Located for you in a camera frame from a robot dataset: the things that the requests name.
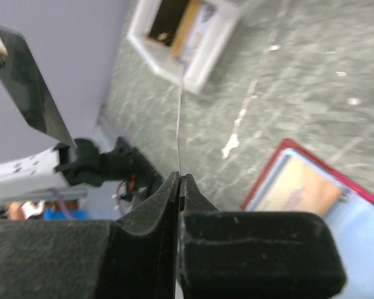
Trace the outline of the silver VIP diamond card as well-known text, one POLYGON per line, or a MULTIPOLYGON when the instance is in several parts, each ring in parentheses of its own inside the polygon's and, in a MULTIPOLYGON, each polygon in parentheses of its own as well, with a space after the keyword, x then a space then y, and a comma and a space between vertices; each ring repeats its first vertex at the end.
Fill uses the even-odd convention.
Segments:
POLYGON ((178 101, 178 117, 176 123, 176 140, 177 140, 177 155, 178 155, 178 171, 182 177, 185 175, 185 72, 187 69, 186 63, 181 63, 181 78, 180 78, 180 95, 178 101))

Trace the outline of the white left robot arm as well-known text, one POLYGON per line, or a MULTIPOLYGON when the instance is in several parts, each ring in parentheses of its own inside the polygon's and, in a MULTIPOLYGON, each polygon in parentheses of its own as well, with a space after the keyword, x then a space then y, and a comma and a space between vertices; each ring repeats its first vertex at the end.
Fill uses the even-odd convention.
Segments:
POLYGON ((34 192, 125 181, 129 199, 148 198, 163 178, 125 138, 101 153, 89 139, 73 139, 24 36, 0 26, 0 81, 26 123, 57 140, 53 148, 0 164, 0 200, 30 199, 34 192))

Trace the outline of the red card holder wallet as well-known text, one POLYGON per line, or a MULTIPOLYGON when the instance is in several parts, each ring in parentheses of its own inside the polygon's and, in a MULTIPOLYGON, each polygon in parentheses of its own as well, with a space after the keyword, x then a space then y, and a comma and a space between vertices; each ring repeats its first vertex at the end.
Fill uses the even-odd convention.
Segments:
POLYGON ((374 298, 374 195, 309 150, 283 139, 241 208, 322 217, 347 271, 338 298, 374 298))

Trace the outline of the black gold VIP card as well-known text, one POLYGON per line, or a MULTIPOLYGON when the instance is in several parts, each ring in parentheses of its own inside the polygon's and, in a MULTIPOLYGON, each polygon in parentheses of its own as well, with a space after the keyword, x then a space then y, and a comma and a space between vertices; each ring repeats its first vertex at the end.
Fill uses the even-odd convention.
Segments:
POLYGON ((0 26, 0 81, 27 124, 76 148, 24 36, 0 26))

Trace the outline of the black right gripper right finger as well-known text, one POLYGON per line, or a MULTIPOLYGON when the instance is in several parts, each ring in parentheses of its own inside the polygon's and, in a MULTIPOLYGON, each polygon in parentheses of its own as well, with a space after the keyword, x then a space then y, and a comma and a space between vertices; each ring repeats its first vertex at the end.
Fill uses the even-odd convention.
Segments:
POLYGON ((221 212, 181 181, 178 273, 185 298, 331 298, 346 274, 325 221, 309 212, 221 212))

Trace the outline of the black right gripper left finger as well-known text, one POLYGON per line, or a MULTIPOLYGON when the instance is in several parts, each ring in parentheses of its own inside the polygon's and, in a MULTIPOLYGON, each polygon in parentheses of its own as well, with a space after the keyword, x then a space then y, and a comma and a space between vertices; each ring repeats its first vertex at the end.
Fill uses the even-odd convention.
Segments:
POLYGON ((116 221, 0 220, 0 298, 174 298, 179 189, 116 221))

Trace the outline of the gold striped credit card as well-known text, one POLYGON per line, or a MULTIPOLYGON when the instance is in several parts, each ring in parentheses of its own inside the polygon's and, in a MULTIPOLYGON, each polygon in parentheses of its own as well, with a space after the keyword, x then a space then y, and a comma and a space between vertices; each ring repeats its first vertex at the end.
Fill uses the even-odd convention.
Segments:
POLYGON ((342 190, 305 161, 291 157, 276 176, 258 211, 303 211, 323 216, 342 190))

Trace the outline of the white card tray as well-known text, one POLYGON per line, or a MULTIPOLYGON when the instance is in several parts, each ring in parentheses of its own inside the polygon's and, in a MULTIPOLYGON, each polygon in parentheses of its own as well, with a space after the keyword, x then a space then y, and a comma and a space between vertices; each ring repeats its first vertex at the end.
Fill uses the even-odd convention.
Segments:
POLYGON ((241 16, 236 1, 138 1, 127 38, 155 75, 198 94, 241 16))

